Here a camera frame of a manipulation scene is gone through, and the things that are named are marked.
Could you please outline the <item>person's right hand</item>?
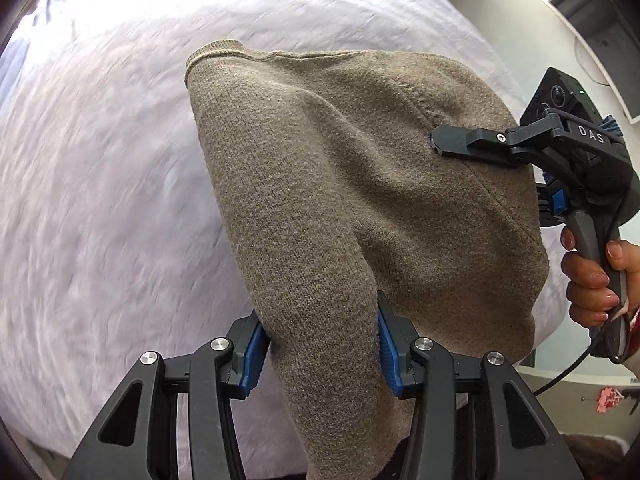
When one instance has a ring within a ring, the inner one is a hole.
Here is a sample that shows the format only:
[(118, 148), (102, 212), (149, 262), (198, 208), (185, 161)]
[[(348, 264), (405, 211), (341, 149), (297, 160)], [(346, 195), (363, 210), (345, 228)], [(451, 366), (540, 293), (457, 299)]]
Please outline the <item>person's right hand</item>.
[[(566, 298), (570, 302), (570, 318), (585, 328), (602, 325), (618, 301), (616, 292), (604, 270), (594, 261), (582, 258), (575, 250), (575, 237), (569, 229), (561, 233), (567, 250), (561, 262), (562, 272), (570, 282)], [(613, 240), (606, 246), (606, 258), (614, 270), (625, 271), (627, 301), (623, 312), (632, 320), (639, 309), (640, 249), (626, 240)]]

